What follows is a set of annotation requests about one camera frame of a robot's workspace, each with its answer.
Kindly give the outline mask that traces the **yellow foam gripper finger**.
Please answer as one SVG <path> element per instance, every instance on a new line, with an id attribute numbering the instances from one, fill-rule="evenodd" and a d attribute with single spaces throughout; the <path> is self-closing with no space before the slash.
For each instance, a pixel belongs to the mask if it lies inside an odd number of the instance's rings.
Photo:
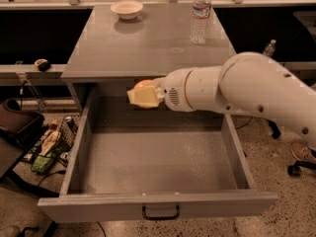
<path id="1" fill-rule="evenodd" d="M 137 106 L 159 106 L 164 100 L 161 89 L 152 84 L 134 87 L 127 95 L 129 102 Z"/>

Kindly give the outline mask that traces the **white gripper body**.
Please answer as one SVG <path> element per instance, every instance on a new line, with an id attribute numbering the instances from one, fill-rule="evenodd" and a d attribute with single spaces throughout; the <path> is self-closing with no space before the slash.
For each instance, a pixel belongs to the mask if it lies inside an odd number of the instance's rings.
<path id="1" fill-rule="evenodd" d="M 172 71 L 165 77 L 156 78 L 154 84 L 161 89 L 165 105 L 175 112 L 192 112 L 186 96 L 186 83 L 191 68 Z"/>

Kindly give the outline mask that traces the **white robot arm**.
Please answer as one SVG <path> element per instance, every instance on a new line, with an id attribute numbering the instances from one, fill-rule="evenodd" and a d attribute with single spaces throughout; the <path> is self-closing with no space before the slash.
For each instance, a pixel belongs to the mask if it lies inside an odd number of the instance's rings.
<path id="1" fill-rule="evenodd" d="M 175 112 L 212 111 L 271 120 L 316 146 L 316 92 L 273 59 L 256 52 L 221 66 L 184 68 L 127 92 L 141 108 L 164 103 Z"/>

